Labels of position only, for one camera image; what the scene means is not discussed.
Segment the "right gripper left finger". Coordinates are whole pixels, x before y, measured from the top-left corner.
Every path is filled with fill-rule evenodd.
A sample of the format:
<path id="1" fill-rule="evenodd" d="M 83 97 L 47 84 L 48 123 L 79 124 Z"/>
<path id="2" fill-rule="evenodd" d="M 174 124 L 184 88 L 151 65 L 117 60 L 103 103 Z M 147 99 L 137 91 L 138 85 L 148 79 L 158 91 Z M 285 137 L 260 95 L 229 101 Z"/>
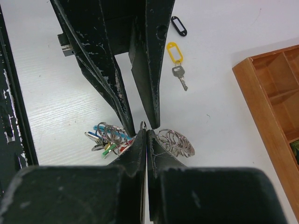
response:
<path id="1" fill-rule="evenodd" d="M 108 197 L 113 203 L 107 212 L 111 224 L 143 224 L 145 208 L 146 131 L 139 130 L 134 143 L 108 165 L 116 172 L 116 181 Z"/>

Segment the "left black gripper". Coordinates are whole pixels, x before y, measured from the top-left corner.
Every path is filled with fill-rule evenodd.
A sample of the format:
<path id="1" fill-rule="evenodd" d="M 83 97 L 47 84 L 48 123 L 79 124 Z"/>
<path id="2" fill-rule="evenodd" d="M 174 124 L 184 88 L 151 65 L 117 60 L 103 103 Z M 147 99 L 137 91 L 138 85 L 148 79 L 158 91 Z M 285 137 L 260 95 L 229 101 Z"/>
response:
<path id="1" fill-rule="evenodd" d="M 128 52 L 151 128 L 160 127 L 160 78 L 173 0 L 53 0 L 65 56 L 116 112 L 128 136 L 134 122 L 114 55 Z"/>

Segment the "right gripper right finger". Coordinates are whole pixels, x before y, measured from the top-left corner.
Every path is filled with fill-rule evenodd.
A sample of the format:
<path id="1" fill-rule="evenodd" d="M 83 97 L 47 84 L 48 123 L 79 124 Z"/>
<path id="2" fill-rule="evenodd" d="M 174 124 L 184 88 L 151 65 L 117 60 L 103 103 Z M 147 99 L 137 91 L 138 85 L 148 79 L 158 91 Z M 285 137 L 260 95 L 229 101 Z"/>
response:
<path id="1" fill-rule="evenodd" d="M 176 168 L 186 166 L 163 148 L 153 130 L 147 131 L 147 170 L 149 218 L 155 224 L 169 224 L 171 212 L 176 210 L 178 199 L 173 196 L 170 178 Z"/>

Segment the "metal key organiser disc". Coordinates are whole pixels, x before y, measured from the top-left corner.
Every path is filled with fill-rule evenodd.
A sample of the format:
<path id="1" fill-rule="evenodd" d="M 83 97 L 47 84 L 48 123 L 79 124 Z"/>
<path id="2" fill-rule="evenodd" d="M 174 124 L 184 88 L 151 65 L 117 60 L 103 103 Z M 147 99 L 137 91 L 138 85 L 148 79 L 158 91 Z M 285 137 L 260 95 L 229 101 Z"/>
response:
<path id="1" fill-rule="evenodd" d="M 94 141 L 92 151 L 101 151 L 105 159 L 111 154 L 117 157 L 108 164 L 124 170 L 120 183 L 120 200 L 116 223 L 143 224 L 145 218 L 145 197 L 149 197 L 149 217 L 154 219 L 158 176 L 164 168 L 183 167 L 177 157 L 191 157 L 195 149 L 181 133 L 171 129 L 161 129 L 157 133 L 148 130 L 144 121 L 134 137 L 130 137 L 120 126 L 100 122 L 85 136 Z"/>

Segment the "red tag key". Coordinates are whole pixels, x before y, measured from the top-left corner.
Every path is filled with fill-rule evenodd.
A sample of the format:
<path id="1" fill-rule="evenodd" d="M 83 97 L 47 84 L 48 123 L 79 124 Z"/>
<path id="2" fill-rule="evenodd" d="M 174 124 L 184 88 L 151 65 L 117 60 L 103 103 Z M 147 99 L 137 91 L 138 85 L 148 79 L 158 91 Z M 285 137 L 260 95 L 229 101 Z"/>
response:
<path id="1" fill-rule="evenodd" d="M 118 155 L 122 154 L 124 151 L 126 151 L 128 148 L 131 147 L 131 145 L 134 143 L 135 139 L 130 139 L 127 143 L 125 143 L 123 146 L 119 147 L 117 149 Z"/>

